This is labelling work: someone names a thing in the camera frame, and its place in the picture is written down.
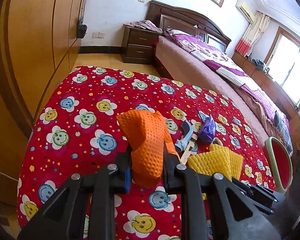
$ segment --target window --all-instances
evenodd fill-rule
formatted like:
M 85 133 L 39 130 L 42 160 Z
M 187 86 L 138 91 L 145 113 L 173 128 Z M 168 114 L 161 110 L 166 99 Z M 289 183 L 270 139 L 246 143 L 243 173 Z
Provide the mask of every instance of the window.
M 280 27 L 276 39 L 271 56 L 267 56 L 269 75 L 300 107 L 300 44 Z

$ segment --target metal screw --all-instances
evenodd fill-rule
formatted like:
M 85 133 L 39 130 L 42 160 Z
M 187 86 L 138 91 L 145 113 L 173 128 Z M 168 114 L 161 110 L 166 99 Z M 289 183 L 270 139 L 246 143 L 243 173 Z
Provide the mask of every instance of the metal screw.
M 118 166 L 114 163 L 108 165 L 108 170 L 114 171 L 118 168 Z
M 177 165 L 177 169 L 179 171 L 184 171 L 187 168 L 187 166 L 185 166 L 184 164 L 180 163 Z
M 73 179 L 73 180 L 78 180 L 78 179 L 80 179 L 80 174 L 79 174 L 79 173 L 74 173 L 74 174 L 72 174 L 72 175 L 71 175 L 71 179 Z
M 215 173 L 213 176 L 214 176 L 215 179 L 218 179 L 218 180 L 222 180 L 223 179 L 223 174 L 219 173 L 219 172 Z

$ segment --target window frame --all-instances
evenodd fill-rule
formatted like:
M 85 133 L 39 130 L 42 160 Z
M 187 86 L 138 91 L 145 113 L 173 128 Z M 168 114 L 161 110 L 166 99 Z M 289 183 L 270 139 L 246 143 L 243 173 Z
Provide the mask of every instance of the window frame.
M 287 39 L 291 40 L 293 43 L 295 43 L 300 48 L 300 41 L 296 37 L 294 37 L 291 33 L 289 33 L 288 31 L 286 31 L 285 29 L 283 29 L 282 27 L 279 26 L 277 34 L 276 34 L 276 36 L 274 38 L 274 41 L 273 41 L 273 43 L 272 43 L 272 45 L 271 45 L 271 47 L 269 49 L 269 52 L 268 52 L 268 54 L 267 54 L 267 56 L 265 58 L 266 66 L 269 66 L 269 64 L 270 64 L 270 62 L 271 62 L 271 60 L 272 60 L 272 58 L 273 58 L 273 56 L 274 56 L 274 54 L 276 52 L 276 49 L 277 49 L 277 47 L 279 45 L 279 42 L 280 42 L 282 36 L 285 36 Z M 282 90 L 284 90 L 282 86 L 283 86 L 284 82 L 287 80 L 290 72 L 291 72 L 291 70 L 287 74 L 287 76 L 286 76 L 286 78 L 285 78 L 285 80 L 283 81 L 282 84 L 278 83 L 278 85 L 282 88 Z M 296 106 L 297 106 L 296 110 L 299 111 L 300 110 L 300 103 L 299 103 L 299 105 L 296 105 Z

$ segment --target white wall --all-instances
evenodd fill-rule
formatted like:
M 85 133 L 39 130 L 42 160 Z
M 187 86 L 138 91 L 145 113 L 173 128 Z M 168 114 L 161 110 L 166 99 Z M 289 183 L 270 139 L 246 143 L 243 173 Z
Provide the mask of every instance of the white wall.
M 138 0 L 87 0 L 84 23 L 88 26 L 82 46 L 121 46 L 123 23 L 144 20 L 148 1 Z M 157 0 L 172 6 L 188 8 L 210 18 L 232 42 L 227 48 L 231 57 L 234 48 L 244 34 L 249 23 L 235 7 L 237 0 L 224 0 L 220 8 L 211 0 Z M 253 0 L 244 0 L 255 13 Z M 106 33 L 104 39 L 92 39 L 93 32 Z
M 268 28 L 266 28 L 265 32 L 260 37 L 260 40 L 258 40 L 252 48 L 252 58 L 260 59 L 261 61 L 265 60 L 274 41 L 275 35 L 277 34 L 278 28 L 279 23 L 271 19 Z

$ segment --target air conditioner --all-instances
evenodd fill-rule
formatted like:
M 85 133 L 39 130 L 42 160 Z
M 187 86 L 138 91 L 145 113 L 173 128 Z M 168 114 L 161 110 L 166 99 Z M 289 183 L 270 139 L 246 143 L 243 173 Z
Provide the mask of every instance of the air conditioner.
M 248 22 L 253 23 L 256 19 L 249 6 L 242 0 L 238 0 L 235 5 L 244 15 Z

